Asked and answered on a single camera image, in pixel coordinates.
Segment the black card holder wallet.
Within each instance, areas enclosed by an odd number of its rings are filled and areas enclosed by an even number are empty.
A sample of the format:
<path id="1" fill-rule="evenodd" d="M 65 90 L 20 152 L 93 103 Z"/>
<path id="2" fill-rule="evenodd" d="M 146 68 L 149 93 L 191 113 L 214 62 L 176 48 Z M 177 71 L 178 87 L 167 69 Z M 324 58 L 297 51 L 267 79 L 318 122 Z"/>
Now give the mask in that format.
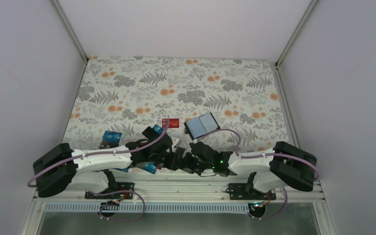
<path id="1" fill-rule="evenodd" d="M 220 129 L 212 113 L 205 113 L 199 117 L 192 118 L 184 122 L 185 133 L 190 136 L 192 140 L 205 136 L 212 131 Z"/>

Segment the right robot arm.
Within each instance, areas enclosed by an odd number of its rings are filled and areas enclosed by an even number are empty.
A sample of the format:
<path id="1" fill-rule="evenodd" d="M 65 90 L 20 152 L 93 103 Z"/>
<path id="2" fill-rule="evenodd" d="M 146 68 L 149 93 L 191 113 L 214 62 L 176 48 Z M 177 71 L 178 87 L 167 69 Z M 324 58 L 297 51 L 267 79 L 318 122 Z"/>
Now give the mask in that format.
<path id="1" fill-rule="evenodd" d="M 198 175 L 211 170 L 221 177 L 247 177 L 245 191 L 251 199 L 285 186 L 312 191 L 318 176 L 317 158 L 284 141 L 277 142 L 272 149 L 249 153 L 218 152 L 203 142 L 190 146 L 191 150 L 182 158 L 182 170 Z"/>

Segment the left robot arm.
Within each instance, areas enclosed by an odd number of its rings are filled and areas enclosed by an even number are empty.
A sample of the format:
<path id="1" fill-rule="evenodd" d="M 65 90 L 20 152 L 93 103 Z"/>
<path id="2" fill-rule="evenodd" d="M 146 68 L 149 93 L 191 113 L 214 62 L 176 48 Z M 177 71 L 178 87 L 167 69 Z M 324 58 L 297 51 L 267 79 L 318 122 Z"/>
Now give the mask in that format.
<path id="1" fill-rule="evenodd" d="M 66 190 L 86 189 L 111 198 L 117 185 L 107 174 L 109 169 L 163 165 L 166 155 L 174 153 L 180 144 L 180 139 L 167 134 L 97 150 L 71 149 L 68 143 L 61 143 L 33 163 L 34 177 L 27 185 L 36 188 L 41 198 L 56 196 Z"/>

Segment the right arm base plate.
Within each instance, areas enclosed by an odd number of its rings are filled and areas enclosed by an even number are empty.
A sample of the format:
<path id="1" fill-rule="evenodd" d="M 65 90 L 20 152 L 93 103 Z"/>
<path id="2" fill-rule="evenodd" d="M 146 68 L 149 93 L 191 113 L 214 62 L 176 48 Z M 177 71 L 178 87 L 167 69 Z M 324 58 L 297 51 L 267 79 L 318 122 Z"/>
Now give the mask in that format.
<path id="1" fill-rule="evenodd" d="M 266 193 L 257 191 L 246 183 L 230 183 L 225 189 L 231 200 L 276 200 L 274 190 Z"/>

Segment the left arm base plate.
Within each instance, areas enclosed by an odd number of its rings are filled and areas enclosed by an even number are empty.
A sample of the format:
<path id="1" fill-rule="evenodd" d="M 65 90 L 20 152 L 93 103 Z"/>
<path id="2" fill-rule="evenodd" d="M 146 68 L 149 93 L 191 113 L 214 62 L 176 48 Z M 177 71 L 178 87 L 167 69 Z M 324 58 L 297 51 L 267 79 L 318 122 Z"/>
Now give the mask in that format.
<path id="1" fill-rule="evenodd" d="M 122 190 L 134 190 L 135 184 L 132 182 L 118 182 L 117 186 L 115 188 L 113 187 L 108 187 L 104 191 L 101 192 L 101 194 L 107 194 L 115 191 L 122 191 Z M 115 194 L 109 194 L 109 195 L 94 195 L 90 192 L 85 192 L 85 199 L 117 199 L 117 200 L 122 200 L 122 199 L 132 199 L 133 194 L 128 193 L 128 192 L 122 192 L 122 193 L 115 193 Z"/>

